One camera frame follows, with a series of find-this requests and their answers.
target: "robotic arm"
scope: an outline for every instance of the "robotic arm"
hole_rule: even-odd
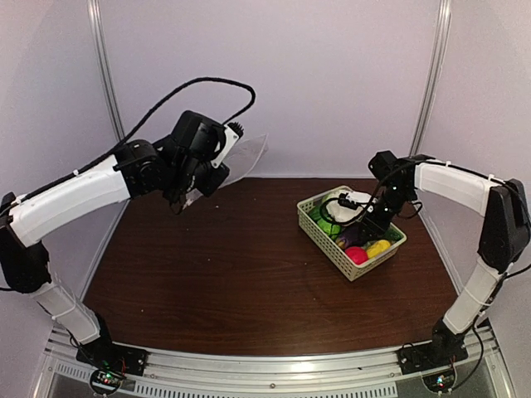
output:
[[[243,135],[238,123],[222,125],[186,111],[167,137],[134,140],[103,162],[24,201],[11,192],[0,206],[0,263],[9,287],[29,294],[64,326],[79,348],[78,359],[99,369],[142,374],[146,351],[112,343],[105,321],[88,309],[48,269],[43,237],[91,211],[162,191],[182,210],[198,189],[209,197],[229,175],[223,159]]]
[[[500,181],[424,155],[397,159],[390,151],[377,153],[369,169],[384,189],[361,219],[365,240],[379,239],[403,205],[417,199],[416,190],[446,197],[484,217],[475,269],[434,326],[432,341],[398,352],[404,374],[445,366],[453,357],[465,359],[461,346],[466,333],[490,306],[529,243],[531,220],[522,182]]]

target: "plastic basket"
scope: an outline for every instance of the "plastic basket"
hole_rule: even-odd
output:
[[[393,257],[397,251],[398,246],[403,244],[406,240],[406,234],[400,231],[394,224],[391,224],[396,232],[398,232],[402,238],[393,243],[389,249],[380,253],[376,257],[373,257],[363,264],[356,265],[336,244],[329,238],[329,236],[321,230],[317,224],[308,215],[315,207],[320,206],[323,198],[331,192],[335,192],[338,189],[353,189],[346,186],[337,187],[327,192],[320,193],[310,199],[297,203],[297,212],[299,213],[299,226],[306,234],[314,241],[314,243],[327,255],[327,257],[335,264],[336,267],[347,277],[351,282],[360,276],[366,274],[371,269],[376,268],[385,260]]]

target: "brown tabletop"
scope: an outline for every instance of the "brown tabletop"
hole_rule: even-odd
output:
[[[297,355],[417,342],[455,290],[416,217],[398,253],[349,282],[298,227],[296,203],[372,180],[248,178],[174,216],[129,204],[85,302],[113,338],[210,354]]]

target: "metal frame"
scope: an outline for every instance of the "metal frame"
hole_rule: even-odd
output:
[[[485,361],[499,398],[514,398],[509,374],[489,327],[480,329],[485,345]],[[480,344],[473,333],[465,338],[469,353],[466,361],[475,362]],[[420,373],[403,376],[395,351],[388,347],[362,352],[299,357],[231,357],[191,354],[149,349],[144,376],[128,376],[124,392],[134,396],[192,395],[225,398],[349,398],[373,392],[375,397],[397,396],[396,383],[418,378]],[[46,345],[32,396],[49,398],[55,374],[78,381],[88,381],[92,368],[75,360],[76,350],[68,334],[54,328]]]
[[[124,126],[119,115],[118,103],[114,92],[113,81],[110,73],[109,58],[105,47],[105,35],[100,15],[100,0],[88,0],[90,27],[94,38],[98,65],[100,67],[101,80],[105,94],[105,102],[109,110],[110,121],[113,126],[114,135],[119,141],[124,137]]]
[[[439,82],[442,63],[445,58],[446,44],[450,33],[451,22],[451,0],[441,0],[439,5],[439,14],[437,18],[437,27],[435,39],[433,42],[433,51],[431,53],[430,70],[422,99],[421,112],[418,115],[415,135],[413,136],[412,146],[409,155],[416,155],[421,147],[422,139],[426,132],[426,127],[431,115],[433,101],[435,99],[436,86]]]

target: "white backdrop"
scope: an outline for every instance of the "white backdrop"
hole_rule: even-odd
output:
[[[1,196],[31,191],[114,143],[85,0],[2,1],[0,54]],[[51,267],[78,294],[117,210],[97,211],[44,240]],[[26,296],[0,295],[0,396],[23,398],[51,320]]]
[[[454,0],[441,81],[421,151],[524,182],[531,198],[531,3]],[[470,277],[482,220],[455,203],[422,197],[451,258]],[[531,262],[528,248],[515,269]],[[518,397],[529,396],[531,272],[504,284],[490,318]]]
[[[101,14],[127,131],[173,87],[219,75],[256,88],[241,121],[247,137],[269,134],[270,151],[254,175],[359,177],[370,175],[378,150],[409,150],[438,5],[114,0]],[[140,136],[171,132],[185,109],[221,121],[246,101],[246,92],[203,83],[165,105]]]

